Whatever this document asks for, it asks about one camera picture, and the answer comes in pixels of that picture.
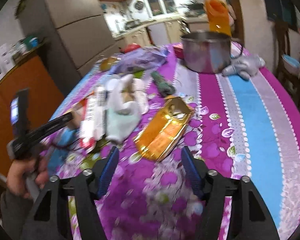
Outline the person's left hand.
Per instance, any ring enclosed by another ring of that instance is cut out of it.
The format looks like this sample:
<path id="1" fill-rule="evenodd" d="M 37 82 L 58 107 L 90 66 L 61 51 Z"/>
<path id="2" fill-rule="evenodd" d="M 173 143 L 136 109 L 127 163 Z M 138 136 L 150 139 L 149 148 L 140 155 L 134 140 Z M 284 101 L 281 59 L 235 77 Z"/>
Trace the person's left hand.
<path id="1" fill-rule="evenodd" d="M 6 185 L 10 192 L 18 197 L 31 198 L 31 195 L 26 186 L 26 175 L 35 170 L 36 160 L 14 160 L 10 166 Z M 35 178 L 36 185 L 42 189 L 49 180 L 47 170 L 47 159 L 39 158 L 37 167 L 37 176 Z"/>

